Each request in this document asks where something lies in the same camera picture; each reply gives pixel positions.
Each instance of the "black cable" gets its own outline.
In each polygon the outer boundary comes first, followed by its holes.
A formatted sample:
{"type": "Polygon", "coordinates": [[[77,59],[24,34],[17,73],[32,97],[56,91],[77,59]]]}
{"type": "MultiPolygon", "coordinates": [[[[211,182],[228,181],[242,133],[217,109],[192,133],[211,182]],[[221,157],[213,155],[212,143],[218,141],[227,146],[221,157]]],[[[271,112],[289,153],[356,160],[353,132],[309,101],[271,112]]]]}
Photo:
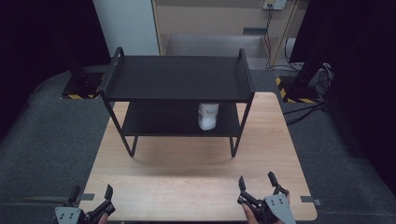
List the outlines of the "black cable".
{"type": "Polygon", "coordinates": [[[268,56],[267,65],[266,65],[265,67],[266,67],[267,69],[274,69],[274,68],[276,68],[276,67],[288,67],[288,68],[292,69],[293,71],[299,72],[300,69],[294,67],[294,66],[291,65],[291,63],[289,62],[290,59],[289,59],[288,54],[286,53],[286,46],[287,46],[287,43],[288,43],[288,39],[286,39],[284,51],[285,51],[285,58],[286,58],[286,60],[287,60],[287,62],[288,62],[289,65],[273,65],[273,66],[270,66],[270,65],[271,65],[271,64],[270,64],[270,62],[271,62],[271,43],[270,43],[270,39],[269,39],[269,35],[268,35],[268,28],[269,28],[269,25],[270,25],[270,22],[271,22],[271,19],[272,19],[272,15],[273,15],[273,13],[274,13],[273,5],[272,5],[272,4],[269,4],[269,5],[268,5],[268,9],[269,9],[269,14],[268,14],[269,19],[268,19],[268,22],[267,22],[267,32],[266,32],[266,34],[265,34],[265,36],[264,36],[264,42],[265,42],[266,47],[268,48],[269,56],[268,56]]]}
{"type": "Polygon", "coordinates": [[[269,31],[269,27],[271,24],[273,12],[274,12],[273,6],[272,6],[272,4],[269,4],[268,5],[268,21],[267,21],[267,27],[266,27],[266,32],[265,32],[265,36],[264,36],[264,42],[268,49],[268,61],[267,61],[267,64],[265,65],[265,67],[267,69],[270,68],[270,62],[271,62],[271,41],[270,41],[270,36],[268,35],[268,33],[269,33],[268,31],[269,31]]]}
{"type": "Polygon", "coordinates": [[[295,71],[300,71],[301,69],[295,68],[295,67],[294,67],[293,65],[291,65],[291,63],[290,63],[289,55],[288,55],[288,53],[286,52],[286,46],[288,45],[288,41],[289,41],[289,39],[287,38],[286,41],[285,41],[285,48],[283,48],[284,51],[285,51],[285,59],[286,59],[286,62],[289,64],[289,66],[290,66],[293,70],[295,70],[295,71]]]}
{"type": "Polygon", "coordinates": [[[322,103],[320,103],[320,104],[317,104],[317,105],[314,105],[314,106],[311,106],[311,109],[310,109],[307,113],[305,113],[304,115],[300,116],[300,117],[297,118],[297,119],[291,119],[291,120],[287,121],[286,124],[289,126],[289,125],[298,123],[298,122],[300,122],[301,120],[303,120],[303,119],[305,119],[306,117],[308,117],[308,115],[310,115],[310,114],[311,114],[312,112],[314,112],[314,111],[317,111],[317,110],[323,110],[323,111],[325,111],[325,110],[326,110],[326,107],[327,107],[327,106],[326,106],[326,104],[325,104],[324,102],[322,102],[322,103]]]}
{"type": "Polygon", "coordinates": [[[323,96],[326,91],[330,88],[332,83],[332,71],[328,68],[328,66],[323,65],[323,70],[320,72],[318,77],[318,82],[315,84],[315,88],[317,93],[323,96]]]}
{"type": "Polygon", "coordinates": [[[317,104],[317,105],[311,105],[311,106],[304,107],[304,108],[301,108],[301,109],[291,110],[291,111],[288,111],[288,112],[283,113],[283,115],[287,115],[287,114],[295,113],[295,112],[298,112],[298,111],[310,109],[310,108],[312,108],[312,107],[317,107],[317,106],[319,106],[319,105],[324,105],[324,103],[323,103],[323,102],[320,102],[320,103],[317,104]]]}

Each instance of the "shelf leg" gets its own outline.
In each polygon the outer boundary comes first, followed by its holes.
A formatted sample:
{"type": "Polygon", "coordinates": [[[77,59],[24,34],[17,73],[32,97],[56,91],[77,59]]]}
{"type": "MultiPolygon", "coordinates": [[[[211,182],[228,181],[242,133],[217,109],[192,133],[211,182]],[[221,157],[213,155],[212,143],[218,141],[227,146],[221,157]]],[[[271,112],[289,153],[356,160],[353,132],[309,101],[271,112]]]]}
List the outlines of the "shelf leg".
{"type": "Polygon", "coordinates": [[[247,123],[248,112],[250,111],[251,103],[253,101],[253,98],[254,98],[254,92],[252,92],[250,94],[247,106],[245,107],[244,117],[242,118],[242,122],[241,122],[241,129],[240,129],[240,132],[238,134],[238,137],[236,138],[235,146],[233,146],[232,150],[231,150],[231,156],[232,157],[236,156],[236,151],[238,150],[239,142],[241,141],[241,137],[242,137],[242,132],[244,131],[245,124],[247,123]]]}
{"type": "Polygon", "coordinates": [[[230,137],[230,148],[231,148],[231,156],[235,157],[236,150],[235,150],[235,147],[233,146],[233,138],[232,137],[230,137]]]}
{"type": "Polygon", "coordinates": [[[102,96],[102,99],[103,99],[103,102],[104,102],[104,104],[105,104],[105,107],[106,107],[108,113],[110,114],[110,117],[111,117],[111,119],[112,119],[113,122],[114,122],[114,125],[116,125],[117,131],[119,132],[119,134],[120,134],[120,136],[121,136],[122,143],[125,145],[126,150],[128,151],[129,156],[130,156],[130,157],[133,157],[134,154],[132,153],[131,149],[129,148],[129,145],[128,145],[128,142],[126,141],[125,135],[122,133],[122,129],[121,129],[120,123],[119,123],[119,121],[117,120],[117,116],[116,116],[116,114],[114,113],[113,107],[111,107],[110,102],[107,100],[105,94],[104,94],[103,92],[101,92],[101,91],[99,91],[99,93],[100,93],[101,96],[102,96]]]}
{"type": "Polygon", "coordinates": [[[130,154],[131,157],[134,156],[134,151],[136,150],[137,138],[138,138],[138,136],[134,137],[134,144],[132,145],[132,151],[131,151],[131,154],[130,154]]]}

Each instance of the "black shelf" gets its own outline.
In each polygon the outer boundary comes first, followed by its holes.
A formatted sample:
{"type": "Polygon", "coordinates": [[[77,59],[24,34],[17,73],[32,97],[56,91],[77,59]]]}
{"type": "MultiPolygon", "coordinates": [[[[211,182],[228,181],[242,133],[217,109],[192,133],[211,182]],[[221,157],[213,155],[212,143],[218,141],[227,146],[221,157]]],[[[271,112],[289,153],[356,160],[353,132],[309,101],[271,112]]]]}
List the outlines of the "black shelf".
{"type": "Polygon", "coordinates": [[[122,125],[126,136],[237,137],[240,132],[235,103],[222,103],[216,127],[203,131],[198,125],[196,102],[131,102],[122,125]]]}
{"type": "Polygon", "coordinates": [[[99,87],[131,157],[139,136],[228,137],[234,157],[254,92],[242,49],[237,57],[180,57],[125,56],[122,48],[117,48],[99,87]],[[122,127],[110,102],[130,103],[122,127]],[[212,130],[199,127],[200,103],[219,103],[212,130]],[[236,104],[246,104],[241,122],[236,104]],[[132,147],[126,136],[134,137],[132,147]]]}

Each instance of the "black curtain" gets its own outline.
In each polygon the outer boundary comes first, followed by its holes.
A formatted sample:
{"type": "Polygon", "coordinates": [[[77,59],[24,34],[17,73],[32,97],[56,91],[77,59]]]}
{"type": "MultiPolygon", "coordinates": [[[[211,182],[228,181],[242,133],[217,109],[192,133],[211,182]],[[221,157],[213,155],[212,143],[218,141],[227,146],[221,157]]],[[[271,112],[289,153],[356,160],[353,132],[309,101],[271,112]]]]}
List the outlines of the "black curtain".
{"type": "Polygon", "coordinates": [[[329,8],[330,2],[309,3],[291,59],[316,55],[331,64],[326,101],[346,147],[365,156],[396,195],[396,2],[333,0],[329,8]]]}
{"type": "Polygon", "coordinates": [[[3,0],[0,36],[0,139],[43,80],[110,61],[92,0],[3,0]]]}

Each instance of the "black equipment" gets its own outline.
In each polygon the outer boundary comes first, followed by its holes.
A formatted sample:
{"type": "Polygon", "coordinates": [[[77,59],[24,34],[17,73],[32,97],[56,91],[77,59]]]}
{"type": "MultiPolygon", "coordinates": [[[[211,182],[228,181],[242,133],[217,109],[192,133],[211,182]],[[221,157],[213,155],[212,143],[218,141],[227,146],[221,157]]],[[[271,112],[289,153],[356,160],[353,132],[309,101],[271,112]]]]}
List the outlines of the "black equipment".
{"type": "Polygon", "coordinates": [[[57,224],[97,224],[99,219],[104,213],[110,216],[116,208],[111,202],[111,197],[113,196],[113,188],[107,185],[107,190],[105,194],[105,201],[102,202],[95,210],[88,212],[87,214],[80,208],[73,205],[78,199],[80,192],[80,187],[75,186],[69,199],[63,206],[55,208],[57,224]]]}
{"type": "Polygon", "coordinates": [[[93,1],[1,1],[0,36],[0,141],[44,80],[70,70],[90,90],[88,67],[110,63],[93,1]]]}
{"type": "Polygon", "coordinates": [[[245,191],[247,187],[245,186],[244,177],[241,176],[239,178],[239,189],[241,193],[237,202],[246,204],[253,211],[255,218],[260,223],[271,224],[281,220],[285,224],[295,224],[296,222],[289,206],[289,191],[283,189],[277,183],[274,173],[268,173],[268,177],[272,186],[275,187],[274,194],[264,197],[263,200],[257,200],[245,191]]]}

